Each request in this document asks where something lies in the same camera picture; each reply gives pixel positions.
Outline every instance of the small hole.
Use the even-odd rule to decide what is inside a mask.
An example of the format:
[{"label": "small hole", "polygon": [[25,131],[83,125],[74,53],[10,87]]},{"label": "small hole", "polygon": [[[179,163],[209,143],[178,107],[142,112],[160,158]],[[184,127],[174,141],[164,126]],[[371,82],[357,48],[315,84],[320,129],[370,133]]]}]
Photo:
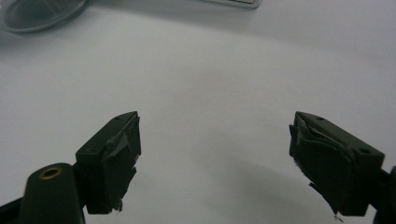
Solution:
[{"label": "small hole", "polygon": [[366,149],[366,148],[360,148],[359,149],[362,153],[365,153],[365,154],[370,154],[370,150],[369,149]]},{"label": "small hole", "polygon": [[47,170],[41,172],[40,179],[52,179],[53,177],[59,175],[62,172],[62,168],[55,166],[50,167]]}]

